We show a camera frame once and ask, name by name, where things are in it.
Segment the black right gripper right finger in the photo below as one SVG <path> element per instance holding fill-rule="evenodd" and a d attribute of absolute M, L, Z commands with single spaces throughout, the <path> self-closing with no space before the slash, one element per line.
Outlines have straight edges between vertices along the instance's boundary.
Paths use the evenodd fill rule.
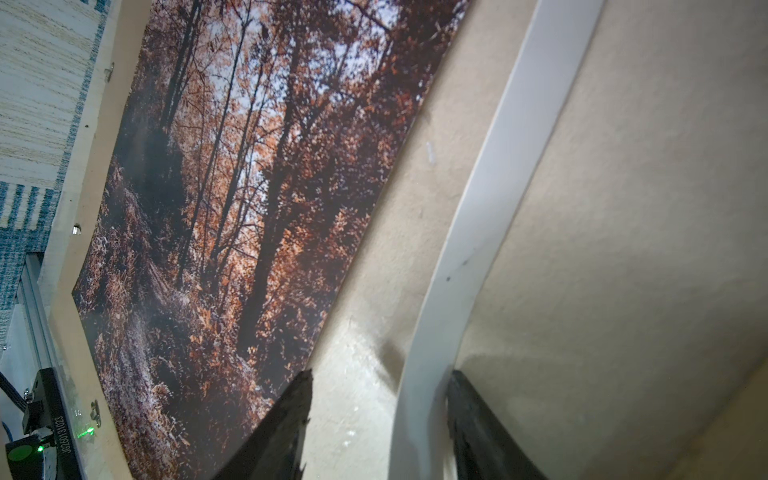
<path fill-rule="evenodd" d="M 459 479 L 543 479 L 469 379 L 451 372 L 447 425 Z"/>

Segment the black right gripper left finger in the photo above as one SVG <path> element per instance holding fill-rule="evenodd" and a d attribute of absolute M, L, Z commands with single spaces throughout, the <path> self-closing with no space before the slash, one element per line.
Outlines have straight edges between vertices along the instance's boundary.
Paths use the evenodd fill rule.
<path fill-rule="evenodd" d="M 312 392 L 312 370 L 299 372 L 214 479 L 302 479 Z"/>

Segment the white photo mat board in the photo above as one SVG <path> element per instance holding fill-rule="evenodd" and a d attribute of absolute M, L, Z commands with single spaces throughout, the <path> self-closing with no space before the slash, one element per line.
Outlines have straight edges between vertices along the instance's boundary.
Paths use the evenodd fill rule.
<path fill-rule="evenodd" d="M 448 231 L 401 374 L 391 479 L 443 474 L 440 419 L 477 295 L 590 44 L 600 1 L 537 3 Z"/>

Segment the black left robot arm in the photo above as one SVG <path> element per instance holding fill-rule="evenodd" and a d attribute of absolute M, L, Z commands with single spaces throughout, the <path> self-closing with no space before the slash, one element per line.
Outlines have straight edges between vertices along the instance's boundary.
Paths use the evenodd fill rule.
<path fill-rule="evenodd" d="M 82 480 L 74 434 L 55 370 L 37 372 L 27 399 L 1 378 L 1 389 L 23 413 L 24 435 L 3 443 L 11 479 Z"/>

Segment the brown cardboard backing board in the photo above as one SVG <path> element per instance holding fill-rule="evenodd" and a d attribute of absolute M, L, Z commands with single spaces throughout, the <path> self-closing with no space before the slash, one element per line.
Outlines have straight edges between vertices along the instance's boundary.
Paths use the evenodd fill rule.
<path fill-rule="evenodd" d="M 150 10 L 148 1 L 109 4 L 38 280 L 53 343 L 53 366 L 87 479 L 131 476 L 72 291 L 95 231 Z M 74 224 L 81 226 L 81 235 L 72 234 Z M 90 419 L 94 399 L 100 407 L 100 428 Z"/>

